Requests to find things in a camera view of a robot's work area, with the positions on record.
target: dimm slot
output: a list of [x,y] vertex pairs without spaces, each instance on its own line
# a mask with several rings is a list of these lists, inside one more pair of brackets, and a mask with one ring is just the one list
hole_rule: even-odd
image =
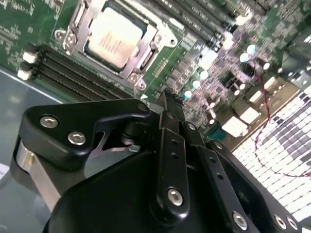
[[225,23],[221,22],[213,14],[205,10],[200,4],[194,0],[180,0],[183,3],[185,9],[192,12],[192,15],[200,20],[207,27],[213,28],[220,34],[226,32]]
[[54,81],[56,81],[57,83],[67,87],[69,90],[87,98],[88,100],[103,100],[102,98],[98,97],[97,95],[95,95],[94,93],[90,92],[90,91],[86,91],[86,89],[80,87],[79,85],[77,85],[76,83],[69,81],[67,79],[62,78],[58,73],[56,73],[55,71],[52,71],[46,67],[41,67],[38,70],[38,75],[43,75],[45,77],[48,77]]
[[101,90],[100,88],[96,87],[94,84],[89,83],[85,81],[84,79],[82,79],[81,77],[70,73],[68,70],[64,69],[63,67],[61,67],[59,64],[55,63],[54,61],[49,61],[48,64],[42,64],[42,65],[58,73],[60,76],[63,77],[63,79],[68,79],[78,84],[82,88],[92,92],[93,94],[97,95],[98,97],[104,100],[118,99],[118,97],[111,95],[109,92],[105,91],[104,89]]
[[43,64],[45,66],[48,66],[49,68],[52,68],[54,71],[61,72],[61,74],[66,76],[68,79],[74,77],[74,81],[80,82],[91,90],[97,92],[99,95],[100,93],[107,93],[108,95],[113,95],[113,99],[121,99],[120,96],[111,93],[111,91],[107,87],[101,86],[97,82],[93,82],[90,78],[88,78],[87,76],[83,76],[81,73],[74,72],[74,69],[64,67],[63,64],[59,63],[59,61],[57,60],[53,60],[46,56]]
[[66,95],[75,98],[77,101],[80,101],[80,102],[89,101],[89,99],[73,92],[71,89],[68,89],[67,87],[55,82],[53,79],[50,79],[49,77],[46,77],[41,74],[39,74],[39,76],[40,76],[39,79],[42,80],[44,83],[47,83],[48,85],[54,87],[55,89],[64,92]]
[[154,0],[153,2],[157,3],[158,6],[161,7],[162,10],[166,11],[168,14],[173,15],[178,20],[180,20],[187,30],[197,35],[199,38],[203,39],[204,41],[211,42],[212,44],[216,45],[218,43],[218,39],[213,35],[211,30],[210,33],[204,32],[202,28],[199,26],[201,23],[197,24],[197,20],[192,20],[189,17],[183,15],[176,7],[165,0]]
[[203,8],[211,12],[215,17],[221,18],[223,21],[230,23],[231,25],[235,24],[234,17],[238,15],[235,12],[232,12],[230,9],[221,5],[217,0],[196,0]]
[[100,86],[100,88],[106,89],[112,95],[116,94],[116,96],[119,96],[120,99],[132,98],[132,96],[130,94],[128,94],[127,92],[124,92],[124,91],[118,89],[112,83],[104,80],[99,75],[97,75],[94,71],[92,71],[86,67],[83,67],[82,65],[80,65],[76,61],[65,57],[64,55],[54,51],[53,49],[51,49],[50,47],[48,47],[46,45],[44,45],[42,47],[42,49],[43,49],[43,57],[46,56],[47,58],[50,58],[50,59],[60,63],[62,66],[71,70],[76,75],[79,75],[83,78],[87,78],[89,80],[89,82],[92,82],[92,83]]

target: chip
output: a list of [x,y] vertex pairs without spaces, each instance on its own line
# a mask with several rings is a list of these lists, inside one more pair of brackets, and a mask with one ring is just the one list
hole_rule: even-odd
[[90,26],[88,48],[118,68],[135,56],[142,30],[126,17],[107,7]]

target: hole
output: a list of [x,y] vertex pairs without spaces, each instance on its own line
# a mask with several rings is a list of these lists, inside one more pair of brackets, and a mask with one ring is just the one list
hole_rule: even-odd
[[219,179],[221,179],[221,180],[223,180],[223,179],[224,179],[224,177],[222,176],[222,174],[220,174],[220,173],[216,173],[216,175],[217,175],[217,177],[218,177]]
[[175,139],[172,139],[172,142],[175,144],[175,145],[178,145],[178,141],[177,140],[175,140]]
[[210,160],[212,163],[216,163],[216,160],[215,160],[213,157],[210,157],[209,160]]
[[174,159],[178,159],[178,155],[175,152],[172,152],[171,156],[173,156]]

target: label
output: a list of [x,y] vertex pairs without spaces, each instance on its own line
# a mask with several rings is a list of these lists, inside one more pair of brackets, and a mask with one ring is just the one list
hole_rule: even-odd
[[5,176],[5,174],[10,170],[9,166],[0,164],[0,180]]

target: black bracket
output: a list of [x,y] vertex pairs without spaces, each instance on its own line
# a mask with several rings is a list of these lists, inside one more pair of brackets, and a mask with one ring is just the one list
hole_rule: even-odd
[[150,114],[136,99],[37,106],[24,113],[19,137],[28,150],[50,163],[66,170],[79,169],[94,149],[95,133]]

